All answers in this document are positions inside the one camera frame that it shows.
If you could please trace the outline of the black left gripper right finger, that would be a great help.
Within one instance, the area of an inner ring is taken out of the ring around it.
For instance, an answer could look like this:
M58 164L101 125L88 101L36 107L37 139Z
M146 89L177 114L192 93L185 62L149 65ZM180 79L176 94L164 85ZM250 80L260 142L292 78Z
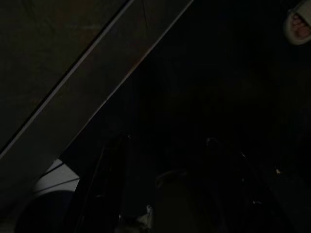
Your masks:
M231 150L216 138L207 139L207 152L222 217L229 232L269 232L269 209L245 155Z

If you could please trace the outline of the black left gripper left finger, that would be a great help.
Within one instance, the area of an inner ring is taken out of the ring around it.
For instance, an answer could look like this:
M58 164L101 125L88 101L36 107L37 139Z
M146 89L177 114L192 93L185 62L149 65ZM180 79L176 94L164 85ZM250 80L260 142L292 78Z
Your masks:
M113 233L119 221L130 138L121 134L104 145L87 187L79 233Z

